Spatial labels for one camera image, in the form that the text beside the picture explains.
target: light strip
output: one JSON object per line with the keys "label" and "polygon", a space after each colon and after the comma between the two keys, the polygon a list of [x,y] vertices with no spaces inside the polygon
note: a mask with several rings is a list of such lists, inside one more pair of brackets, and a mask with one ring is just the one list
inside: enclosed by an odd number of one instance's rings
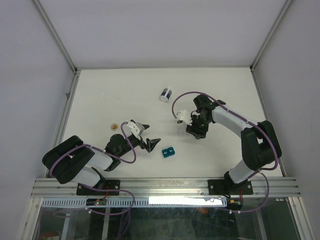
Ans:
{"label": "light strip", "polygon": [[149,204],[187,205],[187,206],[216,206],[224,207],[222,198],[191,198],[183,196],[150,196]]}

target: glass panel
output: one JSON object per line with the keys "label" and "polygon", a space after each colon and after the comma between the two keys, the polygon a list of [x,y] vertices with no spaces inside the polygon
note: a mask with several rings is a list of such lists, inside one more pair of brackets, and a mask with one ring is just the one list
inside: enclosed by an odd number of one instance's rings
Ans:
{"label": "glass panel", "polygon": [[[244,198],[242,210],[261,204]],[[95,208],[119,213],[123,208]],[[270,198],[251,213],[232,213],[214,207],[139,207],[129,214],[103,216],[85,209],[41,208],[36,240],[298,240],[285,199]]]}

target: cable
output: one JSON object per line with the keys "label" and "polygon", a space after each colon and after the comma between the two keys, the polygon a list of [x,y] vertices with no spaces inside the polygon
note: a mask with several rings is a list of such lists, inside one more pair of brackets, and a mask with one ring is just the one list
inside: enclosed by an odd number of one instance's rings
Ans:
{"label": "cable", "polygon": [[95,211],[93,210],[92,208],[89,208],[90,211],[92,213],[95,213],[95,214],[100,214],[100,215],[104,215],[104,216],[116,216],[116,215],[121,215],[121,214],[124,214],[128,211],[130,211],[130,209],[132,209],[132,207],[134,206],[135,204],[135,196],[132,192],[128,191],[128,190],[124,190],[124,189],[98,189],[98,188],[94,188],[94,187],[91,187],[91,186],[88,186],[88,185],[85,185],[85,184],[81,184],[82,186],[86,187],[87,189],[91,189],[91,190],[94,190],[94,191],[97,191],[97,192],[123,192],[123,193],[127,193],[127,194],[130,194],[131,197],[132,197],[132,203],[131,205],[124,211],[121,211],[121,212],[117,212],[117,213],[103,213],[103,212],[99,212],[99,211]]}
{"label": "cable", "polygon": [[55,178],[54,175],[53,175],[54,169],[55,169],[55,167],[58,165],[58,163],[59,163],[62,159],[64,159],[66,156],[70,155],[70,154],[73,153],[74,151],[76,151],[76,150],[78,150],[78,149],[81,149],[81,148],[84,148],[84,147],[92,148],[92,149],[94,149],[94,150],[97,150],[97,151],[99,151],[99,152],[104,153],[105,155],[107,155],[107,156],[109,156],[109,157],[118,159],[118,160],[120,160],[120,161],[122,161],[122,162],[124,162],[124,163],[133,164],[133,163],[137,160],[137,153],[136,153],[136,151],[135,151],[134,146],[131,144],[129,138],[128,138],[127,135],[125,134],[124,125],[127,124],[127,123],[128,123],[127,121],[123,122],[123,123],[121,124],[121,127],[120,127],[120,128],[121,128],[121,131],[122,131],[122,134],[123,134],[125,140],[128,142],[131,150],[133,151],[133,156],[134,156],[133,161],[124,160],[124,159],[122,159],[122,158],[120,158],[120,157],[118,157],[118,156],[115,156],[115,155],[112,155],[112,154],[110,154],[110,153],[108,153],[108,152],[105,152],[104,150],[102,150],[102,149],[100,149],[100,148],[98,148],[98,147],[91,146],[90,144],[85,144],[85,143],[84,143],[84,144],[82,144],[82,145],[80,145],[80,146],[77,146],[77,147],[71,149],[70,151],[66,152],[66,153],[63,154],[61,157],[59,157],[58,160],[57,160],[57,161],[52,165],[52,167],[50,168],[50,171],[49,171],[50,177],[51,177],[51,178]]}
{"label": "cable", "polygon": [[231,195],[230,195],[230,194],[228,194],[228,193],[223,193],[223,191],[220,191],[217,187],[214,189],[214,191],[215,191],[217,194],[219,194],[219,195],[221,195],[221,196],[224,196],[224,197],[227,198],[227,199],[230,199],[230,198],[231,198]]}
{"label": "cable", "polygon": [[[118,157],[118,156],[115,156],[115,155],[112,155],[112,154],[110,154],[110,153],[107,153],[107,152],[105,152],[104,150],[102,150],[102,149],[100,149],[100,148],[97,148],[97,147],[95,147],[95,146],[91,146],[90,144],[85,144],[85,143],[84,143],[84,144],[82,144],[82,145],[80,145],[80,146],[77,146],[77,147],[71,149],[70,151],[66,152],[66,153],[63,154],[61,157],[59,157],[58,160],[55,161],[55,163],[54,163],[54,164],[52,165],[52,167],[50,168],[50,171],[49,171],[50,177],[51,177],[51,178],[55,178],[55,176],[53,175],[53,171],[54,171],[55,167],[58,165],[58,163],[59,163],[62,159],[64,159],[66,156],[70,155],[70,154],[73,153],[74,151],[76,151],[76,150],[78,150],[78,149],[81,149],[81,148],[84,148],[84,147],[89,147],[89,148],[92,148],[92,149],[94,149],[94,150],[100,151],[100,152],[106,154],[107,156],[110,156],[110,157],[112,157],[112,158],[118,159],[118,160],[120,160],[120,161],[122,161],[122,162],[125,162],[125,163],[127,163],[127,164],[133,164],[133,163],[137,160],[137,154],[136,154],[136,151],[135,151],[134,146],[131,144],[129,138],[127,137],[127,135],[126,135],[126,133],[125,133],[125,131],[124,131],[124,125],[127,124],[127,123],[128,123],[127,121],[123,122],[123,123],[121,124],[120,128],[121,128],[121,131],[122,131],[122,134],[123,134],[124,138],[125,138],[126,141],[128,142],[131,150],[133,151],[133,155],[134,155],[133,161],[124,160],[124,159],[122,159],[122,158],[120,158],[120,157]],[[118,212],[118,213],[102,213],[102,212],[95,211],[95,210],[89,208],[89,209],[90,209],[90,211],[89,211],[90,213],[92,212],[92,213],[96,213],[96,214],[100,214],[100,215],[104,215],[104,216],[121,215],[121,214],[124,214],[124,213],[128,212],[128,211],[134,206],[134,204],[135,204],[135,196],[133,195],[132,192],[130,192],[130,191],[128,191],[128,190],[124,190],[124,189],[98,189],[98,188],[94,188],[94,187],[91,187],[91,186],[88,186],[88,185],[85,185],[85,184],[81,184],[81,185],[84,186],[84,187],[86,187],[87,189],[91,189],[91,190],[94,190],[94,191],[97,191],[97,192],[107,192],[107,193],[110,193],[110,192],[124,192],[124,193],[128,193],[128,194],[130,194],[130,195],[132,196],[132,204],[131,204],[125,211]]]}
{"label": "cable", "polygon": [[239,214],[239,213],[252,213],[252,212],[257,211],[260,208],[262,208],[266,204],[266,202],[267,202],[267,200],[269,198],[270,185],[269,185],[269,181],[268,181],[266,175],[264,175],[262,172],[259,172],[259,173],[264,177],[265,182],[266,182],[266,195],[265,195],[265,198],[264,198],[263,202],[261,203],[261,205],[257,206],[256,208],[253,208],[253,209],[250,209],[250,210],[244,210],[244,211],[236,211],[236,210],[230,210],[230,209],[226,209],[226,208],[222,208],[222,210]]}
{"label": "cable", "polygon": [[272,152],[273,152],[273,155],[274,155],[274,166],[273,167],[270,167],[270,168],[267,168],[267,167],[262,167],[260,168],[259,170],[255,171],[253,174],[251,174],[248,179],[252,178],[254,175],[256,175],[259,171],[261,170],[267,170],[267,171],[271,171],[271,170],[275,170],[278,165],[279,165],[279,159],[278,159],[278,155],[277,155],[277,152],[276,152],[276,149],[274,147],[274,145],[272,144],[270,138],[267,136],[267,134],[260,128],[258,127],[257,125],[255,125],[253,122],[251,121],[248,121],[245,117],[239,115],[238,113],[230,110],[229,108],[227,108],[226,106],[224,106],[223,104],[221,104],[218,100],[216,100],[215,98],[213,98],[212,96],[204,93],[204,92],[200,92],[200,91],[188,91],[188,92],[185,92],[183,94],[181,94],[180,96],[178,96],[172,103],[172,107],[171,107],[171,111],[172,111],[172,114],[174,116],[174,118],[176,119],[177,116],[175,114],[175,111],[174,111],[174,107],[175,107],[175,104],[177,102],[178,99],[180,99],[181,97],[185,96],[185,95],[188,95],[188,94],[200,94],[200,95],[204,95],[208,98],[210,98],[211,100],[213,100],[216,104],[218,104],[221,108],[223,108],[224,110],[226,110],[227,112],[231,113],[232,115],[236,116],[237,118],[241,119],[242,121],[248,123],[249,125],[253,126],[254,128],[256,128],[263,136],[264,138],[266,139],[266,141],[268,142],[268,144],[270,145],[271,149],[272,149]]}
{"label": "cable", "polygon": [[123,232],[120,234],[120,236],[117,237],[117,240],[120,240],[122,238],[122,236],[125,235],[125,233],[127,232],[128,228],[130,226],[130,222],[131,222],[131,214],[130,214],[130,211],[128,211],[127,216],[126,216],[124,223],[123,223],[123,226],[122,226],[122,227],[124,227],[124,225],[126,224],[126,227],[123,230]]}
{"label": "cable", "polygon": [[103,197],[103,198],[104,198],[104,199],[106,199],[106,198],[107,198],[107,196],[109,195],[109,193],[110,193],[110,192],[107,192],[107,193],[104,195],[104,197]]}
{"label": "cable", "polygon": [[121,237],[127,232],[128,227],[129,227],[130,222],[131,222],[130,211],[128,211],[124,221],[123,221],[123,216],[124,216],[124,214],[121,215],[120,226],[119,226],[118,234],[116,236],[116,240],[121,239]]}
{"label": "cable", "polygon": [[243,196],[244,196],[244,191],[241,189],[240,190],[240,198],[239,198],[240,202],[243,202]]}

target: white wall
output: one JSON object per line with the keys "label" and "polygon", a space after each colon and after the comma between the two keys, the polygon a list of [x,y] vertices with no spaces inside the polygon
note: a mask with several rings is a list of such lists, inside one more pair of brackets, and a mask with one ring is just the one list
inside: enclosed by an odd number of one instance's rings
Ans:
{"label": "white wall", "polygon": [[285,0],[40,0],[77,67],[249,67]]}
{"label": "white wall", "polygon": [[296,0],[261,59],[256,78],[320,239],[320,1]]}
{"label": "white wall", "polygon": [[14,240],[44,173],[71,71],[29,0],[0,7],[0,235]]}

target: small cup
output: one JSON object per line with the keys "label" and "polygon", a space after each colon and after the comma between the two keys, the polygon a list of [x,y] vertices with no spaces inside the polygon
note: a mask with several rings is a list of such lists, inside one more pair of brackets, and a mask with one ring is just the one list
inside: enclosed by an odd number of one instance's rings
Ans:
{"label": "small cup", "polygon": [[165,89],[163,89],[160,95],[160,100],[165,103],[168,102],[171,94],[172,94],[171,87],[167,86]]}

